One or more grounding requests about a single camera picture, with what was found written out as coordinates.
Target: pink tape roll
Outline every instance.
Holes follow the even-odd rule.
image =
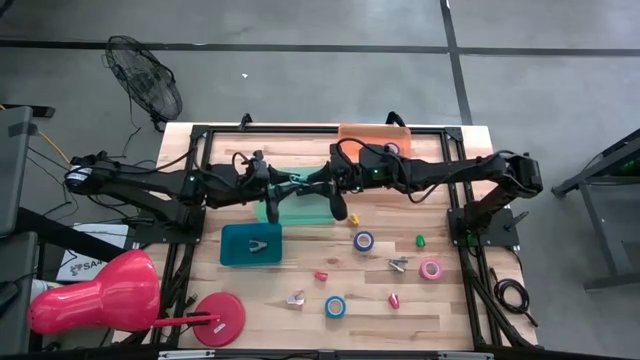
[[[434,259],[425,259],[422,264],[420,264],[420,276],[427,280],[439,279],[440,276],[442,276],[440,263]]]

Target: concrete floor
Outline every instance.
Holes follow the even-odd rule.
[[[637,48],[633,0],[450,0],[460,46]],[[0,37],[143,41],[446,45],[437,0],[22,0]],[[0,49],[0,99],[57,109],[38,125],[68,153],[120,153],[132,127],[127,97],[100,51]],[[408,123],[460,124],[448,55],[157,52],[176,74],[180,121],[378,123],[390,110]],[[608,144],[638,127],[640,58],[463,56],[474,124],[496,149],[530,151],[547,191],[513,208],[538,338],[549,349],[640,357],[640,287],[586,294],[605,265],[582,199],[548,191]],[[161,135],[144,124],[132,162],[154,159]],[[42,139],[32,146],[55,157]],[[38,160],[57,176],[62,172]],[[22,205],[59,204],[59,185],[29,165]],[[117,214],[79,198],[65,223]]]

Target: teal container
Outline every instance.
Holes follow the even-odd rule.
[[[267,243],[252,253],[251,240]],[[237,224],[222,228],[220,264],[224,266],[274,265],[282,261],[282,226],[280,224]]]
[[[307,176],[319,170],[321,167],[285,168],[283,171]],[[268,222],[267,210],[264,201],[256,203],[256,219],[259,222]],[[324,196],[309,194],[297,196],[291,194],[278,205],[280,215],[278,222],[282,225],[324,225],[333,224],[335,219],[331,215],[329,199]]]

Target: wooden tabletop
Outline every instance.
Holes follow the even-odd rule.
[[[187,150],[192,125],[167,125],[158,165],[170,162]],[[463,126],[462,131],[467,157],[492,153],[487,127]],[[250,155],[255,150],[262,150],[265,160],[276,168],[320,166],[328,160],[329,144],[335,141],[336,135],[329,134],[216,134],[211,162],[229,163],[236,151]],[[412,152],[413,158],[442,161],[440,141],[436,136],[414,135]],[[184,162],[167,171],[182,168]],[[493,187],[489,182],[474,183],[476,198],[484,196]],[[282,263],[257,268],[229,268],[219,262],[222,228],[227,224],[255,222],[254,206],[207,209],[202,242],[196,247],[191,268],[189,294],[197,293],[202,299],[208,294],[225,291],[243,302],[245,329],[227,347],[472,349],[460,261],[457,251],[450,245],[446,225],[445,212],[450,207],[446,187],[441,186],[418,205],[409,202],[406,195],[384,189],[347,195],[345,200],[349,213],[356,213],[360,218],[358,230],[374,235],[375,246],[371,251],[354,250],[352,239],[357,230],[345,222],[286,226],[283,228]],[[415,245],[418,234],[425,237],[423,249]],[[147,251],[161,276],[167,246],[152,245]],[[522,282],[522,274],[512,254],[499,248],[487,248],[486,253],[488,264],[498,277]],[[409,271],[405,274],[389,268],[388,259],[397,256],[409,258]],[[419,264],[427,257],[440,261],[443,267],[440,279],[426,281],[418,275]],[[316,271],[328,272],[328,281],[314,280]],[[296,290],[304,290],[306,294],[306,302],[300,309],[292,309],[285,303]],[[400,298],[398,310],[393,310],[387,302],[391,293]],[[325,301],[333,295],[346,300],[347,312],[342,319],[325,317]],[[489,341],[484,306],[479,305],[479,312],[483,334]],[[527,340],[536,343],[534,328],[524,316],[507,313],[507,317]],[[180,347],[204,346],[189,330],[180,337]]]

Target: fan grille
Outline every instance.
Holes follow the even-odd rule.
[[[173,74],[142,44],[128,36],[112,36],[106,58],[120,85],[153,119],[166,122],[178,118],[182,98]]]

